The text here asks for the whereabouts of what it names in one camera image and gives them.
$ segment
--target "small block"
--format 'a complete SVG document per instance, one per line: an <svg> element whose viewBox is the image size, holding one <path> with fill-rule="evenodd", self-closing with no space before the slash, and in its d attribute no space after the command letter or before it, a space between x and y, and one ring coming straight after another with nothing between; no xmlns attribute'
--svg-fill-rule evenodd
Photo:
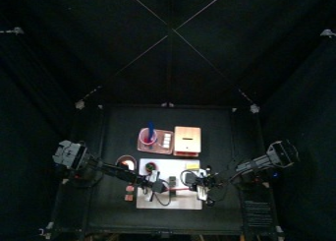
<svg viewBox="0 0 336 241"><path fill-rule="evenodd" d="M132 187L131 185L128 185L128 186L126 187L126 190L127 190L128 192L132 192L132 191L134 191L134 187Z"/></svg>
<svg viewBox="0 0 336 241"><path fill-rule="evenodd" d="M200 165L196 164L196 163L190 163L190 164L186 165L186 168L187 169L198 169L198 168L200 168Z"/></svg>
<svg viewBox="0 0 336 241"><path fill-rule="evenodd" d="M126 201L132 201L132 195L126 195Z"/></svg>

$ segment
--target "table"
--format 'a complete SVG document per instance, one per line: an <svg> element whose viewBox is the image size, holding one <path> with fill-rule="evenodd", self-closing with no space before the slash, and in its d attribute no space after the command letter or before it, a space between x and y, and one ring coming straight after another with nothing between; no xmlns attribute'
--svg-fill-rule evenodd
<svg viewBox="0 0 336 241"><path fill-rule="evenodd" d="M188 189L180 181L180 174L187 169L188 164L196 164L200 166L200 161L198 159L176 159L171 157L170 159L154 159L143 158L139 164L139 174L147 175L146 163L154 162L158 166L158 171L160 172L159 178L170 182L170 176L176 177L176 188ZM163 193L156 195L163 204L170 201L170 194ZM154 198L150 202L151 193L148 190L147 195L143 194L142 188L138 188L136 193L136 208L138 209L163 209L163 210L202 210L203 202L198 199L198 193L190 190L176 191L176 197L171 197L171 204L168 206L162 206L158 199Z"/></svg>
<svg viewBox="0 0 336 241"><path fill-rule="evenodd" d="M174 131L176 125L203 129L202 165L216 171L234 169L242 159L264 153L258 115L248 108L222 107L128 107L87 108L76 119L71 141L86 141L91 153L108 163L132 155L142 158L167 159L166 154L139 151L140 128L154 122L155 128ZM126 182L106 176L98 186L80 190L70 184L60 185L52 215L54 236L74 232L86 233L175 233L222 234L242 233L242 212L238 191L228 187L226 199L214 208L200 211L138 209L136 202L126 202Z"/></svg>

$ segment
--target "metal rod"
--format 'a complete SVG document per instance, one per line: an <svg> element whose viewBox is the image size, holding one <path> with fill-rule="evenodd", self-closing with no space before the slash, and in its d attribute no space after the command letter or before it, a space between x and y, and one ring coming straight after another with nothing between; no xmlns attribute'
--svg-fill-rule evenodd
<svg viewBox="0 0 336 241"><path fill-rule="evenodd" d="M166 23L166 21L155 14L155 12L143 4L143 2L140 1L140 0L135 0L146 9L147 9L147 11L166 24L166 25L168 25L167 23Z"/></svg>
<svg viewBox="0 0 336 241"><path fill-rule="evenodd" d="M206 6L204 8L183 23L180 24L175 30L178 30L179 28L182 28L218 0L212 0Z"/></svg>
<svg viewBox="0 0 336 241"><path fill-rule="evenodd" d="M107 135L107 116L106 116L106 110L100 111L100 131L99 131L99 135L98 138L99 140L99 156L102 156L103 154L103 147L104 147L104 139L106 139L106 135ZM83 214L83 221L82 221L82 231L80 231L80 236L79 236L79 240L84 241L86 239L86 235L87 235L87 231L88 231L88 221L90 221L90 210L91 210L91 206L92 206L92 198L94 198L94 188L91 187L88 189L87 192L87 201L86 201L86 207L84 207L84 214Z"/></svg>
<svg viewBox="0 0 336 241"><path fill-rule="evenodd" d="M20 33L20 34L24 34L24 31L20 27L15 27L14 30L0 30L0 33L15 33L16 35Z"/></svg>
<svg viewBox="0 0 336 241"><path fill-rule="evenodd" d="M167 102L171 102L172 98L172 60L174 60L174 0L168 0L170 4L170 20L168 20L168 42L167 42Z"/></svg>
<svg viewBox="0 0 336 241"><path fill-rule="evenodd" d="M254 100L248 97L248 95L244 93L244 91L234 84L231 79L222 73L222 71L215 67L211 60L204 56L204 54L198 50L198 48L191 44L191 42L178 33L176 30L172 29L172 31L180 36L180 38L186 41L186 43L191 46L191 48L196 51L196 53L204 58L204 60L208 62L214 70L222 75L222 77L226 79L226 81L230 83L231 87L234 89L238 89L239 93L244 96L244 98L250 101L250 103L255 103Z"/></svg>
<svg viewBox="0 0 336 241"><path fill-rule="evenodd" d="M156 41L152 46L150 48L147 48L132 60L131 62L123 66L118 71L116 73L112 75L112 77L115 77L126 68L130 67L130 65L144 55L147 54L147 52L168 37L168 35L166 35L159 41Z"/></svg>

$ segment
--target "black enclosure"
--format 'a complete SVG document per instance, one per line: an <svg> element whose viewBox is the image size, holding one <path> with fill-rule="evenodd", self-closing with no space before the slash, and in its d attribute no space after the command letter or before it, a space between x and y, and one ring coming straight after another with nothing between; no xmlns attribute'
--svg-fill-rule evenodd
<svg viewBox="0 0 336 241"><path fill-rule="evenodd" d="M224 162L256 157L290 139L300 163L274 186L280 225L290 240L335 240L336 0L0 1L0 240L42 240L39 229L64 200L51 158L58 143L86 140L114 161L134 151L131 126L148 115L171 130L184 121L206 135L220 132L214 142L206 137L200 157L218 164L222 154ZM126 114L130 138L116 142ZM68 197L58 215L68 224L59 227L116 230L95 214L104 200L95 195L119 186L106 178L94 196L79 192L91 202L83 211ZM239 215L218 230L224 215L212 227L175 226L176 233L238 235ZM151 219L139 231L122 224L119 231L159 229Z"/></svg>

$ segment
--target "cable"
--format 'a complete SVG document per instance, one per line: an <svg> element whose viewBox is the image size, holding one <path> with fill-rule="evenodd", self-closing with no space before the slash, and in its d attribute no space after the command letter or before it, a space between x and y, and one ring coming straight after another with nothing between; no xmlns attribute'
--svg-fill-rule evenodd
<svg viewBox="0 0 336 241"><path fill-rule="evenodd" d="M147 174L147 175L144 175L144 179L148 181L148 177L150 177L151 175L150 174ZM143 195L147 195L148 194L148 189L147 189L147 187L143 187L142 186L142 193L143 193Z"/></svg>
<svg viewBox="0 0 336 241"><path fill-rule="evenodd" d="M167 203L167 204L163 204L163 202L160 201L160 199L159 199L158 195L155 194L155 192L154 192L154 196L155 196L155 198L156 198L156 200L158 200L158 202L159 202L159 204L160 204L162 206L170 206L171 202L172 202L172 195L171 195L170 183L168 183L167 181L164 181L164 180L163 180L163 182L168 185L168 199L170 199L168 203Z"/></svg>
<svg viewBox="0 0 336 241"><path fill-rule="evenodd" d="M291 162L290 164L287 164L286 166L283 166L283 165L278 165L278 164L274 164L275 165L275 167L280 167L280 168L287 168L287 167L290 167L290 166L292 166L295 163L294 162Z"/></svg>
<svg viewBox="0 0 336 241"><path fill-rule="evenodd" d="M195 174L195 172L194 171L199 171L200 169L199 168L194 168L194 169L186 169L183 172L182 172L182 174L180 174L180 180L182 180L182 183L184 184L184 186L187 186L187 187L191 187L192 186L192 184L187 184L186 182L184 182L184 179L183 179L183 175L184 175L184 173L192 173L192 174Z"/></svg>
<svg viewBox="0 0 336 241"><path fill-rule="evenodd" d="M228 182L232 183L232 181L236 179L236 177L238 177L239 175L247 174L247 173L250 173L250 172L252 172L252 169L250 169L250 170L244 169L243 171L238 172L238 173L228 179Z"/></svg>

